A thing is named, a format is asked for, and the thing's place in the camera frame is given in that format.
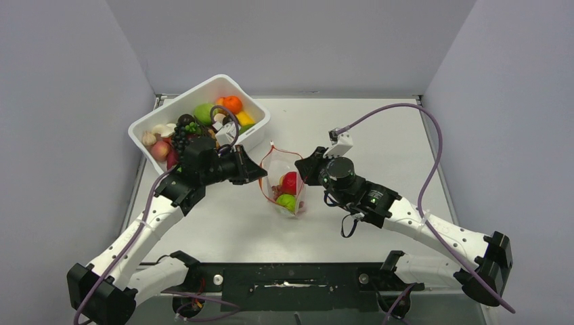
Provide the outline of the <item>red apple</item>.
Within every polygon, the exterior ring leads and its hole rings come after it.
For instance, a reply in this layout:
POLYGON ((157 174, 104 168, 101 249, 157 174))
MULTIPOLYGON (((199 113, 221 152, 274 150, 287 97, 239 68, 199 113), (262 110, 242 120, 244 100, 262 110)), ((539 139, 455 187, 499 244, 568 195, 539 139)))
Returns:
POLYGON ((280 177, 280 191, 283 194, 297 196, 301 188, 299 174, 296 171, 289 171, 280 177))

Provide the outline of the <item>dark grape bunch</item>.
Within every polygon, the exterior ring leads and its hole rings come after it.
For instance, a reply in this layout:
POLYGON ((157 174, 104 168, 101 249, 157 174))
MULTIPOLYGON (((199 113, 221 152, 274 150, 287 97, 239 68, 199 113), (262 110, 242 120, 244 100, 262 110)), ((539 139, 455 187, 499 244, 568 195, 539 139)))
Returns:
POLYGON ((171 145, 178 154, 182 154, 191 140, 203 135, 202 129, 198 123, 190 122, 189 124, 177 124, 175 132, 171 137, 171 145))

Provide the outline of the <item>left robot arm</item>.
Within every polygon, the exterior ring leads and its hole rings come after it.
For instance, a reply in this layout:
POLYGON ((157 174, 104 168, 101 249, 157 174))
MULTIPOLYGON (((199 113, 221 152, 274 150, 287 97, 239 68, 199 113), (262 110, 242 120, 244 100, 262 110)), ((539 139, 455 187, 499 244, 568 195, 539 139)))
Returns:
POLYGON ((100 255, 68 271, 70 303, 76 310, 73 324, 79 324, 82 316, 96 324, 126 324, 138 305, 183 284, 197 264, 185 253, 143 271, 137 268, 205 197, 207 186, 223 181, 241 186, 266 176, 241 145, 218 152, 210 137, 191 139, 177 165, 153 183, 142 214, 100 255))

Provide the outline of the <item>red grape bunch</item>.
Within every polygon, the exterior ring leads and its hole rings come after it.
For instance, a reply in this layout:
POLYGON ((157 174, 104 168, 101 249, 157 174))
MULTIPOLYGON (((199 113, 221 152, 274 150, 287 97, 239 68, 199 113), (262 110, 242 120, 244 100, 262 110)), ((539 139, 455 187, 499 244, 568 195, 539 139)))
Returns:
POLYGON ((272 186, 271 187, 271 191, 272 191, 272 199, 274 202, 277 201, 277 199, 284 194, 281 185, 277 185, 277 186, 272 186))

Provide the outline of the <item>clear zip top bag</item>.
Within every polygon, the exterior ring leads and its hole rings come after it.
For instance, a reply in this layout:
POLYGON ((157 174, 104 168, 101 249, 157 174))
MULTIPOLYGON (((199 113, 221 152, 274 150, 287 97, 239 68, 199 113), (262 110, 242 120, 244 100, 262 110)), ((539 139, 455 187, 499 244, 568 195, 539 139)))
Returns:
POLYGON ((259 166, 264 168, 267 171, 267 176, 259 180, 259 188, 265 200, 273 207, 274 211, 279 215, 289 218, 289 219, 297 219, 299 218, 306 210, 307 203, 306 203, 306 191, 307 186, 303 183, 303 180, 300 177, 301 188, 300 192, 296 197, 296 210, 294 213, 288 211, 284 207, 281 207, 272 199, 272 186, 277 186, 280 184, 280 177, 283 174, 289 171, 297 171, 295 167, 295 161, 302 159, 302 156, 299 153, 291 152, 287 150, 280 149, 277 147, 273 142, 269 143, 269 151, 266 155, 262 158, 259 163, 259 166))

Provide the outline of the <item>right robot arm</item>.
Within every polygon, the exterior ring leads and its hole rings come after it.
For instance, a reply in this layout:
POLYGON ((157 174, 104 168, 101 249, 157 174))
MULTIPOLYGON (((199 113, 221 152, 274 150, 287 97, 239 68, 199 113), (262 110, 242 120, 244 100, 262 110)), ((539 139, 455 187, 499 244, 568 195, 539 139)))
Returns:
POLYGON ((514 311, 503 299, 513 267, 507 235, 474 232, 424 212, 396 191, 356 174, 349 158, 327 157, 326 151, 316 148, 297 160, 295 167, 304 184, 324 189, 329 207, 346 211, 354 224, 364 222, 397 232, 445 256, 431 277, 433 282, 460 285, 476 302, 514 311))

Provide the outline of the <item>lime green fruit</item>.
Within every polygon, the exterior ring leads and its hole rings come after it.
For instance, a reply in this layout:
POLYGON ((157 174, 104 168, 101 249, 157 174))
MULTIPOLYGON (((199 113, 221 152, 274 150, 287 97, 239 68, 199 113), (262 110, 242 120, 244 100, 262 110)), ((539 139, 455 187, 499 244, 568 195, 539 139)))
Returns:
POLYGON ((281 194, 276 198, 275 202, 292 213, 296 210, 297 199, 291 194, 281 194))

